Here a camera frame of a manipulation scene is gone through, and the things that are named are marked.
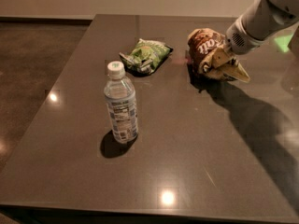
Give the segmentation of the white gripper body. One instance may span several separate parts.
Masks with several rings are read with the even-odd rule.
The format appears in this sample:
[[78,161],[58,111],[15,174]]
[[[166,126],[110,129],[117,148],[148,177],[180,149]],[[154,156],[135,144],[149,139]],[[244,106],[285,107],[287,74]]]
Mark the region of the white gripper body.
[[236,55],[260,47],[265,41],[265,23],[259,18],[240,16],[226,31],[226,45]]

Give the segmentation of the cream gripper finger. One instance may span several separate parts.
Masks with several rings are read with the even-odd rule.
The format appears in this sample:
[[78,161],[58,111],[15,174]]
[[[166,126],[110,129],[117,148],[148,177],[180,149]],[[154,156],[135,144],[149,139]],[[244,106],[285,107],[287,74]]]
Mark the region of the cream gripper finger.
[[250,77],[238,59],[233,58],[222,67],[222,72],[230,79],[236,79],[248,83]]
[[233,54],[224,47],[218,47],[212,55],[212,66],[218,68],[228,63],[233,58]]

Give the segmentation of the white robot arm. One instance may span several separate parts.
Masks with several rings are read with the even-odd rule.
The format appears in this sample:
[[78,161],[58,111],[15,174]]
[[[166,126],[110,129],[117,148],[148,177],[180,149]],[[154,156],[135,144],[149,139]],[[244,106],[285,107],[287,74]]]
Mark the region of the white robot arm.
[[213,54],[209,77],[240,80],[250,77],[235,57],[260,47],[272,34],[299,21],[299,0],[256,0],[228,28],[225,43]]

